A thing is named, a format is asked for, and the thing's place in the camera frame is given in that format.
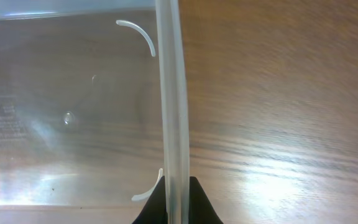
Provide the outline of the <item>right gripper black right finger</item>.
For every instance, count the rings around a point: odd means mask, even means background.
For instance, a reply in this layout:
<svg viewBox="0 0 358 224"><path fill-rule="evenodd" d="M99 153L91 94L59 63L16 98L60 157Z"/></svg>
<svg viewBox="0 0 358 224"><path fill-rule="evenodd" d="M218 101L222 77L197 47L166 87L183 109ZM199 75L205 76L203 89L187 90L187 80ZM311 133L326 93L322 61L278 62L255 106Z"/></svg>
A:
<svg viewBox="0 0 358 224"><path fill-rule="evenodd" d="M223 224L200 182L190 176L189 224Z"/></svg>

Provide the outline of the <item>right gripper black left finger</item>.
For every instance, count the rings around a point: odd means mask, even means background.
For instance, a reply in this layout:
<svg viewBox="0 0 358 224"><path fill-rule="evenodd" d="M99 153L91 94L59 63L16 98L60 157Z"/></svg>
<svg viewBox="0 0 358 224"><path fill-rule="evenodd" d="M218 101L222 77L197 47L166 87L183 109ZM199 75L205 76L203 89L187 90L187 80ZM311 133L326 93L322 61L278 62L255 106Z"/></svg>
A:
<svg viewBox="0 0 358 224"><path fill-rule="evenodd" d="M132 224L167 224L165 177L163 176Z"/></svg>

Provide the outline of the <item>clear plastic container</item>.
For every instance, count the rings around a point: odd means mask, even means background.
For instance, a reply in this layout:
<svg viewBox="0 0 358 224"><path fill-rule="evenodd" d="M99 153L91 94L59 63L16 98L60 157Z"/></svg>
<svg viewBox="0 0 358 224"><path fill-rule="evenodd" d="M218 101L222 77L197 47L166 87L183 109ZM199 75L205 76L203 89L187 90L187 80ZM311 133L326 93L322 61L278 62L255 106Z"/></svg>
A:
<svg viewBox="0 0 358 224"><path fill-rule="evenodd" d="M0 0L0 223L189 221L177 1Z"/></svg>

